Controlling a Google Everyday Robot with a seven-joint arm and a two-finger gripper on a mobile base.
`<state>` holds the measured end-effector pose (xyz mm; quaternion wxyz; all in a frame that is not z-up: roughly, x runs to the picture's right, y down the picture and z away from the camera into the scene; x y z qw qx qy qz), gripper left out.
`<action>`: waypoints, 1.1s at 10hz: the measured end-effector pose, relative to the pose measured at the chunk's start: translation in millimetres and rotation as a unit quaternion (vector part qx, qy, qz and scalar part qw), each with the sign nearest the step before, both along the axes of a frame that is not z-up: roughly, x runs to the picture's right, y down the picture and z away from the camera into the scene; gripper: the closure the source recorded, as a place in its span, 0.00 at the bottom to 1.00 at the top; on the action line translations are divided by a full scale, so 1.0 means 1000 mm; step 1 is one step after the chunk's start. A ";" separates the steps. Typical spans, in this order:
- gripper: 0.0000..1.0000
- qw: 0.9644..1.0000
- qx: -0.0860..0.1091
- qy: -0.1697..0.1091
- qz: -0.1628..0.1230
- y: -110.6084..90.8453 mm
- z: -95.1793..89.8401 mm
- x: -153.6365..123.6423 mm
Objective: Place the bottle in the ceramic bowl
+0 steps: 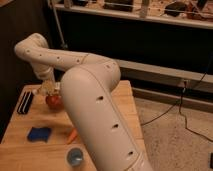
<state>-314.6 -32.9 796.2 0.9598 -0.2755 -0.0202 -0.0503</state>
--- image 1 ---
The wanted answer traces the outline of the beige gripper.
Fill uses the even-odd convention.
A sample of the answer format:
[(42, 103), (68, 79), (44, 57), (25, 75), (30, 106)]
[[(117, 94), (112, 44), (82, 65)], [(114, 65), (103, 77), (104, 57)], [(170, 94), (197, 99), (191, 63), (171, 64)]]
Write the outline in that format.
[(59, 84), (52, 80), (45, 80), (38, 88), (38, 93), (43, 96), (57, 95), (59, 93)]

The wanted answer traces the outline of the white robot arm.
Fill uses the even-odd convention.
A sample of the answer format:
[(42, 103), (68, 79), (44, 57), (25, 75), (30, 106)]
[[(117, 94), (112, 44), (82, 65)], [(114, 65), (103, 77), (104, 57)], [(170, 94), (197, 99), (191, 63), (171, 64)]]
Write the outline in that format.
[(154, 171), (134, 139), (111, 92), (120, 82), (117, 62), (88, 52), (56, 50), (33, 33), (14, 46), (42, 80), (62, 70), (60, 94), (97, 171)]

